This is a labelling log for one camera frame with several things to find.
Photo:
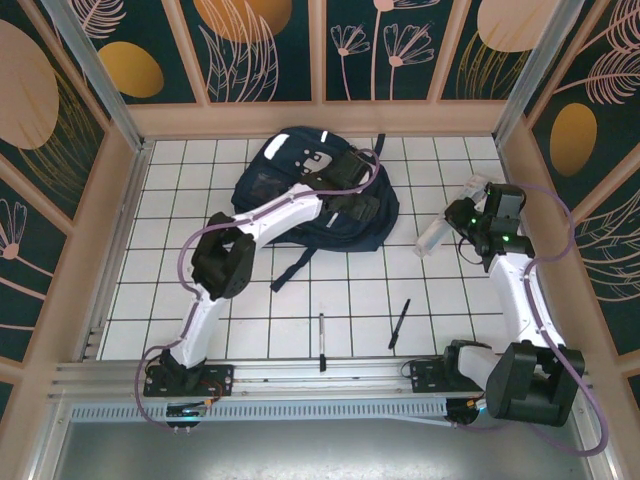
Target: backpack strap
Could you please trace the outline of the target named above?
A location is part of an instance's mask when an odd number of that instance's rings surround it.
[[[378,155],[382,153],[382,147],[384,146],[385,134],[378,134],[378,138],[376,140],[376,146],[373,149]],[[307,248],[296,263],[287,268],[280,277],[273,281],[271,284],[271,290],[274,292],[278,292],[285,283],[287,283],[291,278],[298,273],[302,267],[304,267],[307,263],[311,261],[311,257],[318,251],[317,248]]]

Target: mounting plate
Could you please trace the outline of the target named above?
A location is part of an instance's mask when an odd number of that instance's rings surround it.
[[[415,360],[409,364],[411,387],[413,393],[451,393],[469,392],[471,395],[482,394],[482,389],[473,380],[460,375],[455,383],[445,375],[444,360]]]
[[[186,391],[175,382],[167,381],[167,370],[162,365],[149,367],[149,374],[144,385],[145,397],[211,397],[210,386],[218,389],[216,382],[222,385],[222,396],[231,395],[233,387],[233,365],[205,365],[202,368],[200,382],[191,391]]]

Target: navy backpack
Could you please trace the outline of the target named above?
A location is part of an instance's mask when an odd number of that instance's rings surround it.
[[[379,135],[374,149],[376,153],[380,153],[383,143],[384,135]],[[343,155],[348,149],[356,151],[345,139],[326,130],[285,128],[267,140],[238,180],[231,198],[236,213],[252,210],[282,195],[302,176],[310,171],[321,171],[333,158]],[[360,154],[359,157],[373,163],[368,155]],[[272,242],[291,242],[308,247],[300,259],[273,282],[272,290],[277,292],[309,262],[318,249],[374,252],[382,245],[396,223],[399,209],[389,176],[382,166],[374,182],[360,195],[377,200],[376,204],[379,205],[372,218],[358,220],[347,214],[323,212],[315,220],[300,224]]]

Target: flower illustration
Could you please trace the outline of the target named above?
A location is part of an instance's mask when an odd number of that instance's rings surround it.
[[[9,202],[4,198],[0,199],[0,260],[18,260],[27,267],[36,270],[44,275],[53,277],[51,272],[48,272],[31,262],[28,262],[22,258],[20,254],[20,242],[24,235],[25,226],[27,224],[27,207],[20,202],[13,204],[13,211],[9,207]],[[26,295],[30,295],[40,300],[45,299],[45,295],[42,293],[31,290],[30,288],[18,285],[11,280],[0,276],[0,284],[12,288],[18,292],[22,292]]]
[[[394,23],[384,28],[384,45],[391,65],[391,80],[389,82],[389,100],[393,100],[393,82],[398,67],[415,65],[433,60],[433,48],[427,48],[431,43],[429,27],[407,25],[398,36],[398,24]]]
[[[349,92],[349,84],[347,82],[347,70],[344,65],[344,57],[364,53],[371,49],[371,44],[365,42],[366,34],[362,30],[362,25],[354,27],[349,25],[344,30],[340,25],[331,28],[331,38],[333,44],[340,55],[340,64],[342,65],[342,82],[344,83],[344,91],[347,94],[347,100],[351,100]]]
[[[440,0],[373,0],[373,6],[378,13],[373,30],[373,53],[371,54],[371,100],[376,99],[376,59],[378,52],[378,32],[380,31],[380,19],[383,12],[392,10],[409,10],[412,8],[432,7],[440,3]]]
[[[391,10],[408,10],[410,8],[430,7],[440,3],[440,0],[373,0],[373,4],[379,12]]]
[[[20,251],[20,240],[27,223],[27,207],[20,202],[13,205],[13,214],[9,203],[0,199],[0,256],[13,260]]]

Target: marker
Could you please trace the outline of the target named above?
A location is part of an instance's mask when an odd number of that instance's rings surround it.
[[[396,342],[398,341],[398,334],[400,333],[400,327],[402,326],[402,321],[404,320],[404,316],[407,314],[407,310],[409,308],[409,302],[411,299],[408,298],[404,304],[404,308],[402,309],[402,313],[400,314],[400,318],[398,319],[398,324],[396,325],[396,329],[393,331],[393,335],[391,335],[391,341],[389,342],[389,350],[393,350],[393,347],[396,346]]]
[[[327,370],[327,358],[324,356],[324,313],[320,314],[320,371]]]

